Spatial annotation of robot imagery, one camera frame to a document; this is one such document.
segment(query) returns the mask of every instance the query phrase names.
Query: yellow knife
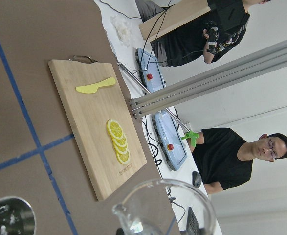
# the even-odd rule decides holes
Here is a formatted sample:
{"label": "yellow knife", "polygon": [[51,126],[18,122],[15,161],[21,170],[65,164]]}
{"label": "yellow knife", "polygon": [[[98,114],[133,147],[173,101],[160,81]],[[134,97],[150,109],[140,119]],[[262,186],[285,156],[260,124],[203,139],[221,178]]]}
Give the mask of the yellow knife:
{"label": "yellow knife", "polygon": [[93,83],[90,85],[76,87],[76,91],[85,93],[85,94],[92,94],[96,93],[98,88],[105,87],[105,86],[112,86],[116,83],[115,78],[109,77],[101,82]]}

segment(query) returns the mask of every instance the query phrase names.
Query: gray pants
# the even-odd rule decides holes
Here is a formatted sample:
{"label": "gray pants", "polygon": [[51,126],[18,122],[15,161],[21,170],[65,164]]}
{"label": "gray pants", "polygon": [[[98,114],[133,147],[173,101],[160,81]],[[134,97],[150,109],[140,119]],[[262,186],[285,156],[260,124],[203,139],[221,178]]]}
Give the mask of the gray pants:
{"label": "gray pants", "polygon": [[[157,13],[164,11],[164,9],[152,1],[135,0],[137,4],[140,17],[145,22],[149,18],[152,18]],[[167,66],[167,57],[165,51],[165,45],[162,40],[154,40],[151,42],[154,55],[156,56],[160,66]]]}

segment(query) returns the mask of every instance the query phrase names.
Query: ear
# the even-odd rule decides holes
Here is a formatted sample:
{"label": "ear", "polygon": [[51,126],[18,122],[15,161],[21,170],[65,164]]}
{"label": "ear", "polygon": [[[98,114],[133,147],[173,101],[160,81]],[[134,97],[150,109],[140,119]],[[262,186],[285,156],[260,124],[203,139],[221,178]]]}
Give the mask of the ear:
{"label": "ear", "polygon": [[266,139],[267,137],[268,137],[267,134],[262,134],[262,135],[259,137],[259,140],[260,140],[260,139]]}

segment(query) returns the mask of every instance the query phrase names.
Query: wooden board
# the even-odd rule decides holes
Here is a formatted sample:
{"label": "wooden board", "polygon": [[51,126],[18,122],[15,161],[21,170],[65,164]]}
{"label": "wooden board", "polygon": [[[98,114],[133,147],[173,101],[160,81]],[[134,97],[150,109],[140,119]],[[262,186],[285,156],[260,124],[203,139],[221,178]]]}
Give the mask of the wooden board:
{"label": "wooden board", "polygon": [[[109,77],[116,79],[112,64],[65,60],[48,64],[97,198],[106,199],[147,162],[118,81],[93,94],[75,90]],[[117,161],[106,129],[109,119],[117,120],[127,136],[128,164]]]}
{"label": "wooden board", "polygon": [[147,39],[148,42],[151,42],[210,10],[211,8],[208,6],[207,0],[181,0],[169,8],[166,15],[163,14],[159,18],[160,14],[162,14],[159,13],[140,24],[139,28],[144,40],[148,38],[151,32]]}

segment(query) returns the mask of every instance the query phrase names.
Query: white wall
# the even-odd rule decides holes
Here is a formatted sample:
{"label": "white wall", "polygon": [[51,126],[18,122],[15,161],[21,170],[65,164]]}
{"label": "white wall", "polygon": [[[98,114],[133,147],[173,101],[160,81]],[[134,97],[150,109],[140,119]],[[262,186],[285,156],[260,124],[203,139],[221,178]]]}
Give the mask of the white wall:
{"label": "white wall", "polygon": [[[155,2],[168,4],[166,0]],[[250,14],[240,45],[211,65],[199,58],[184,66],[162,68],[167,85],[287,39],[287,0],[253,6]],[[247,141],[263,133],[287,135],[287,67],[176,108],[179,117],[190,122],[194,131],[226,126]],[[248,183],[213,195],[212,202],[224,235],[287,234],[287,159],[274,163],[255,160]]]}

